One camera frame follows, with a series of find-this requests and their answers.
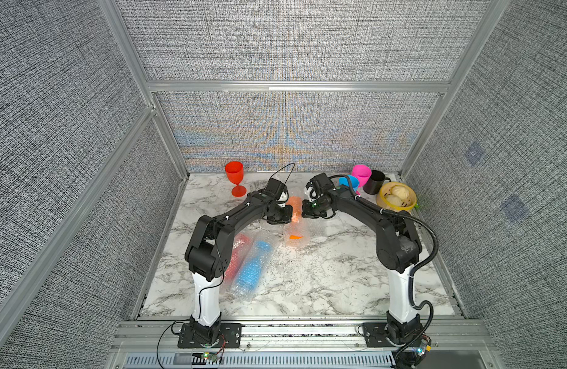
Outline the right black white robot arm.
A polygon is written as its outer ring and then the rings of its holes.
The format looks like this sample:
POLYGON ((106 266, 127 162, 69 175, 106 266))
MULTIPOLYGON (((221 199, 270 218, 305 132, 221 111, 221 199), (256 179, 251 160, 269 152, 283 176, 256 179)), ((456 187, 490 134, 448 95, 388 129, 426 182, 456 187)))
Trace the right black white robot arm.
POLYGON ((404 347, 423 330, 420 313, 415 308, 413 279, 410 272, 422 252, 414 222, 383 209, 346 186, 319 188, 315 181, 306 184, 304 218, 332 218, 337 212, 350 215, 376 235, 376 255, 388 271, 389 301, 386 313, 386 340, 404 347))

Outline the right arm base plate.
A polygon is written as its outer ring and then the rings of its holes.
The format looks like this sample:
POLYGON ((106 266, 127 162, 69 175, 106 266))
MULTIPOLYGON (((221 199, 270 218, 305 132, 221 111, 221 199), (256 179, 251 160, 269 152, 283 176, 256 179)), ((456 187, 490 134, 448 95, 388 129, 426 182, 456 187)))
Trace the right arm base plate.
POLYGON ((362 324, 361 330, 367 347, 403 347, 423 330, 423 325, 373 322, 362 324))

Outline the pink plastic wine glass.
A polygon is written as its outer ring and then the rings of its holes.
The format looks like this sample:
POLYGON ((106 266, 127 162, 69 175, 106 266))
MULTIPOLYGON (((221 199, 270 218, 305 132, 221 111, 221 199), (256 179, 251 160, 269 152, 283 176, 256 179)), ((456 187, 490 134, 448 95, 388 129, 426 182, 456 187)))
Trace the pink plastic wine glass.
POLYGON ((367 165, 355 165, 352 168, 351 175, 357 178, 359 183, 358 187, 361 188, 364 186, 364 184, 366 184, 369 181, 372 175, 372 170, 367 165))

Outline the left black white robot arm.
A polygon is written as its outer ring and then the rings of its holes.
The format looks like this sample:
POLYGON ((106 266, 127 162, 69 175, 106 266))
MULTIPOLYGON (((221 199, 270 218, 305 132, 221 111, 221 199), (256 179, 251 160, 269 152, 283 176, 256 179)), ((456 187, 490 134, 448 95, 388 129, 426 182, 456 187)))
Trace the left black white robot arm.
POLYGON ((221 215, 203 215, 191 236, 185 260, 194 279, 196 297, 190 327, 201 344, 213 344, 220 333, 220 286, 234 250, 234 238, 254 221, 288 224, 293 207, 287 204, 289 193, 267 195, 252 192, 235 208, 221 215))

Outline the red plastic wine glass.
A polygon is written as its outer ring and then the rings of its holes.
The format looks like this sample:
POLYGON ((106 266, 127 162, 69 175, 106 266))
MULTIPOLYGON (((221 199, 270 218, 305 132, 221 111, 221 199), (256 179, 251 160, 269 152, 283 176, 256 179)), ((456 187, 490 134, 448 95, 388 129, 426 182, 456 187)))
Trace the red plastic wine glass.
POLYGON ((241 184, 244 177, 243 164, 239 161, 231 161, 225 165, 225 172, 228 180, 234 184, 232 196, 240 198, 246 195, 246 188, 241 184))

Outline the orange wine glass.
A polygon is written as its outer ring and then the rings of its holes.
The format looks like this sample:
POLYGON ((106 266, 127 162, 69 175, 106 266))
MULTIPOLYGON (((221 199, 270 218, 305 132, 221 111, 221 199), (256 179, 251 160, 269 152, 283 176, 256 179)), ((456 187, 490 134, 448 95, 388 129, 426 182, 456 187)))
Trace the orange wine glass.
POLYGON ((307 230, 302 217, 302 199, 292 196, 287 204, 293 206, 293 219, 284 230, 284 240, 287 244, 300 244, 307 241, 307 230))

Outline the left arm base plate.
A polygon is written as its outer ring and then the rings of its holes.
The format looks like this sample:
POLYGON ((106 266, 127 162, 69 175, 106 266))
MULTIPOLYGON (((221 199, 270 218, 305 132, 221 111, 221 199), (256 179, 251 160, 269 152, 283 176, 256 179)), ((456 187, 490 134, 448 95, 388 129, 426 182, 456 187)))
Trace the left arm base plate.
POLYGON ((219 323, 206 327, 201 324, 185 324, 179 333, 179 349, 239 348, 242 338, 242 324, 219 323))

